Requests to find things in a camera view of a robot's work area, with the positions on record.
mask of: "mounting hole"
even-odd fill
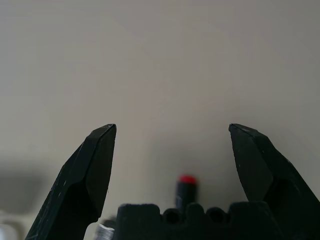
[[[177,209],[167,209],[163,213],[164,220],[169,224],[178,224],[181,221],[180,212]]]
[[[222,224],[226,221],[226,214],[224,211],[222,211],[220,208],[218,207],[213,207],[210,208],[206,214],[210,217],[210,219],[212,220],[212,222],[216,223],[216,224]]]

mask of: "metal screw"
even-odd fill
[[[112,240],[114,232],[114,228],[99,224],[96,229],[94,240]]]

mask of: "red cap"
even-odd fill
[[[184,184],[197,184],[197,179],[194,176],[191,175],[182,175],[179,178],[179,182]]]

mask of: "blurry object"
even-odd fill
[[[0,209],[10,214],[30,212],[38,200],[44,179],[33,172],[0,170]]]
[[[187,206],[197,201],[197,180],[192,175],[180,176],[175,192],[175,207],[185,213]]]
[[[18,240],[18,233],[12,226],[0,224],[0,240]]]

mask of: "white wall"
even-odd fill
[[[11,216],[22,234],[107,123],[118,132],[103,217],[122,203],[172,207],[186,172],[205,208],[245,200],[229,123],[269,136],[319,197],[319,11],[316,0],[2,0],[0,168],[43,183]]]

